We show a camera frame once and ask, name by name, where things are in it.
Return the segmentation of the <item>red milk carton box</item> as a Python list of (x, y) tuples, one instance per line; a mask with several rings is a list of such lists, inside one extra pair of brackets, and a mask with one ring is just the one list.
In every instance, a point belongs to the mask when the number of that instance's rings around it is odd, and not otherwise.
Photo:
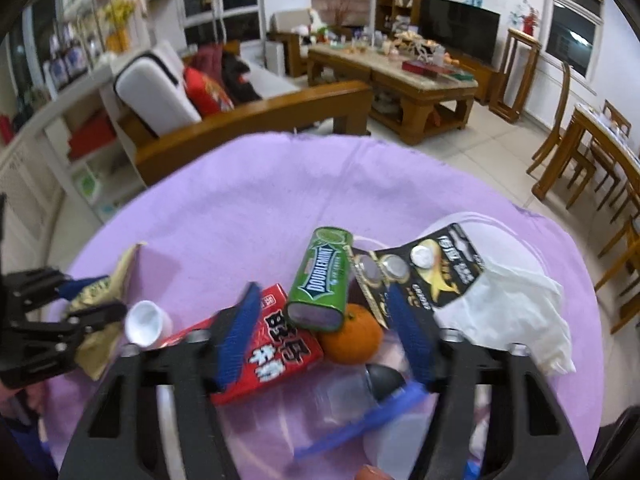
[(241, 375), (224, 392), (210, 396), (214, 405), (252, 396), (322, 361), (323, 351), (314, 334), (288, 322), (286, 300), (280, 284), (262, 289), (262, 310), (244, 354)]

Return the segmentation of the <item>yellow snack wrapper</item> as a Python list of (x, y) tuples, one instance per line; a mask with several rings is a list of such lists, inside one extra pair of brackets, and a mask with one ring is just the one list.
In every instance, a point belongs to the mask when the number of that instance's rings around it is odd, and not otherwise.
[(127, 297), (130, 278), (140, 249), (144, 243), (130, 246), (122, 254), (111, 275), (97, 278), (84, 286), (67, 305), (64, 318), (81, 318), (81, 315), (107, 315), (107, 307), (115, 313), (113, 321), (106, 321), (101, 328), (85, 333), (85, 339), (75, 354), (77, 366), (94, 382), (97, 382), (110, 364), (124, 330), (124, 316), (128, 311)]

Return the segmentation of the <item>orange tangerine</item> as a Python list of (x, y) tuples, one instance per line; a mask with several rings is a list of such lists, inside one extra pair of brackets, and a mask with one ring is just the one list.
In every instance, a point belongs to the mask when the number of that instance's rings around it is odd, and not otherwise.
[(340, 365), (366, 364), (378, 352), (384, 332), (369, 310), (348, 304), (342, 327), (335, 332), (317, 334), (324, 357)]

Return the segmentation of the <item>green Doublemint gum tin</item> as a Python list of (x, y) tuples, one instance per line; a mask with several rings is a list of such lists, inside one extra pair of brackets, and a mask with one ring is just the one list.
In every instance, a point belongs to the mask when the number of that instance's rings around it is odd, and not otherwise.
[(351, 232), (335, 226), (314, 230), (284, 310), (293, 325), (316, 332), (336, 332), (343, 326), (351, 247)]

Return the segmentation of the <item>blue snack packet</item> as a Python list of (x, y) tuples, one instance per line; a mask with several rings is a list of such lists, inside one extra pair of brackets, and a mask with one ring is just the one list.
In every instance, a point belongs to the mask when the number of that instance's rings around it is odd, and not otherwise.
[(306, 448), (296, 448), (293, 460), (299, 462), (312, 456), (324, 454), (339, 448), (345, 443), (362, 437), (370, 431), (385, 426), (392, 420), (412, 410), (423, 402), (428, 393), (420, 382), (408, 382), (405, 387), (395, 390), (372, 410), (367, 411), (360, 419), (326, 434)]

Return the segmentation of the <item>small white plastic cup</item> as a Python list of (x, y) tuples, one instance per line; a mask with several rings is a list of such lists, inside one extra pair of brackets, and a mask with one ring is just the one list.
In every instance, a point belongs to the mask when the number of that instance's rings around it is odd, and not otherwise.
[(154, 349), (171, 335), (172, 321), (168, 313), (155, 302), (142, 300), (129, 309), (124, 331), (130, 344), (142, 349)]

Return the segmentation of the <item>white tissue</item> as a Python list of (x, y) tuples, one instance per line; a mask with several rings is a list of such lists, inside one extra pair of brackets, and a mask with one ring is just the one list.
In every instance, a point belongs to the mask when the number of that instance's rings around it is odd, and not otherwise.
[(442, 328), (461, 330), (473, 344), (506, 350), (525, 344), (547, 376), (572, 374), (570, 326), (562, 317), (563, 286), (547, 275), (485, 261), (472, 286), (435, 311)]

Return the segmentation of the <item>black button battery card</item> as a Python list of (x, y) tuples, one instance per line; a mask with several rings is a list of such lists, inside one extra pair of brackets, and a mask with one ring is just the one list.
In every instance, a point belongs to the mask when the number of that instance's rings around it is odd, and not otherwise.
[(349, 261), (369, 310), (386, 330), (392, 326), (390, 285), (400, 287), (410, 306), (441, 309), (462, 297), (485, 271), (483, 258), (457, 223), (398, 247), (350, 248)]

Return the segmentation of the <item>clear bottle with black cap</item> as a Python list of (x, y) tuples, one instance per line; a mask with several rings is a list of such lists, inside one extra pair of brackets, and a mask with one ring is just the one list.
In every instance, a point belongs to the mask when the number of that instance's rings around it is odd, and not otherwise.
[(320, 427), (356, 422), (406, 385), (401, 372), (382, 364), (333, 367), (314, 386), (312, 417)]

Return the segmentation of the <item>purple tablecloth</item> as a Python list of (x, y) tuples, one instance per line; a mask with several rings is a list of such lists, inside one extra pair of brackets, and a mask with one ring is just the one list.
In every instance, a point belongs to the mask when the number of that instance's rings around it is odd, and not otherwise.
[(370, 136), (241, 136), (139, 195), (88, 241), (74, 278), (113, 271), (139, 253), (128, 296), (189, 327), (238, 300), (248, 282), (290, 286), (312, 231), (349, 230), (367, 247), (394, 247), (459, 222), (478, 250), (560, 283), (572, 336), (572, 374), (552, 387), (582, 454), (603, 408), (601, 322), (574, 240), (466, 172)]

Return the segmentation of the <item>wooden dining chair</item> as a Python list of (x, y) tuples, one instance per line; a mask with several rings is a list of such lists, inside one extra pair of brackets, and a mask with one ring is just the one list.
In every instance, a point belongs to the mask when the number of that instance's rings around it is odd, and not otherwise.
[[(550, 133), (547, 136), (547, 139), (544, 140), (544, 143), (541, 144), (540, 148), (535, 152), (532, 157), (533, 162), (527, 168), (526, 174), (532, 174), (535, 169), (537, 169), (544, 160), (551, 154), (551, 152), (557, 148), (561, 141), (563, 140), (562, 133), (562, 120), (564, 117), (564, 113), (566, 111), (566, 106), (568, 102), (568, 95), (570, 94), (570, 64), (566, 61), (562, 62), (562, 87), (559, 98), (558, 107), (556, 108), (554, 115), (554, 123)], [(582, 172), (585, 173), (582, 182), (578, 185), (578, 188), (574, 191), (570, 199), (566, 203), (566, 209), (570, 209), (571, 206), (576, 203), (578, 197), (582, 192), (585, 191), (587, 184), (596, 174), (596, 166), (594, 166), (593, 162), (590, 162), (588, 157), (580, 151), (579, 148), (573, 148), (572, 151), (572, 160), (575, 162), (575, 169), (573, 177), (570, 179), (570, 183), (567, 185), (568, 188), (571, 188), (577, 178), (580, 176)]]

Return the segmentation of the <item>tall wooden plant stand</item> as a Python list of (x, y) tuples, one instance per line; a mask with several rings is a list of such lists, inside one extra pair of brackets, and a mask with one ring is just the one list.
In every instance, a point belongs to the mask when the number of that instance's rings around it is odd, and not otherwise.
[(521, 117), (534, 81), (540, 50), (540, 42), (535, 37), (512, 27), (508, 29), (489, 110), (510, 124)]

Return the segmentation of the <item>wooden coffee table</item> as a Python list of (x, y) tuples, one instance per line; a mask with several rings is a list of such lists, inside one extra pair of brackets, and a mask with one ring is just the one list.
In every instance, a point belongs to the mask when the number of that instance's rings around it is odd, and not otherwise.
[(447, 74), (434, 78), (407, 72), (401, 58), (391, 60), (373, 50), (350, 52), (327, 44), (308, 48), (307, 78), (314, 86), (322, 70), (370, 84), (399, 100), (396, 113), (371, 110), (370, 116), (399, 136), (407, 145), (418, 145), (432, 136), (466, 127), (477, 88), (475, 80), (459, 80)]

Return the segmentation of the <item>wooden tv cabinet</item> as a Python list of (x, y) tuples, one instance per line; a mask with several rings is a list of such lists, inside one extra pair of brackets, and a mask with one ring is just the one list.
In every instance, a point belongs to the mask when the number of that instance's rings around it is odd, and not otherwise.
[(454, 60), (459, 62), (462, 70), (474, 76), (477, 82), (475, 99), (482, 105), (488, 105), (494, 91), (494, 83), (497, 81), (498, 70), (491, 64), (467, 55), (462, 51), (449, 49), (448, 53)]

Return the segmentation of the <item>black flat television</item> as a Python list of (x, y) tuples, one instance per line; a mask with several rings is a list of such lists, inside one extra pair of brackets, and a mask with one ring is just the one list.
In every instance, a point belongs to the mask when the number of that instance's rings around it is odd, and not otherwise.
[(494, 57), (500, 15), (452, 0), (421, 0), (419, 34), (447, 49), (490, 64)]

